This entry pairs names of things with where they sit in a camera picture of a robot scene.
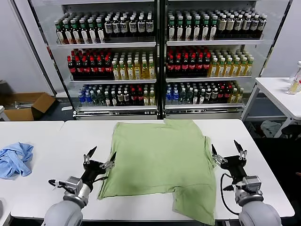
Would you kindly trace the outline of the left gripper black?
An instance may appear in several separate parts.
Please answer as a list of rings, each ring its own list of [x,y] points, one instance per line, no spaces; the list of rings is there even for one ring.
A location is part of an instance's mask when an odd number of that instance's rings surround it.
[[[112,155],[110,160],[105,163],[91,160],[96,149],[97,146],[90,149],[87,154],[83,155],[84,173],[81,176],[81,180],[83,184],[87,185],[89,188],[93,188],[94,182],[107,179],[107,169],[111,169],[115,164],[116,152]]]

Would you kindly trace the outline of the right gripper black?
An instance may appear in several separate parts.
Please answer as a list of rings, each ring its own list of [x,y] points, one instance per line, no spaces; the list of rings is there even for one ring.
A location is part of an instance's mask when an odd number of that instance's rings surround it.
[[[236,140],[234,140],[234,144],[238,150],[239,156],[234,155],[223,158],[217,154],[217,151],[213,144],[211,144],[211,148],[214,161],[218,165],[221,165],[222,169],[229,171],[233,179],[232,183],[238,183],[247,176],[244,170],[244,166],[246,165],[247,150],[244,150],[241,144],[239,144]]]

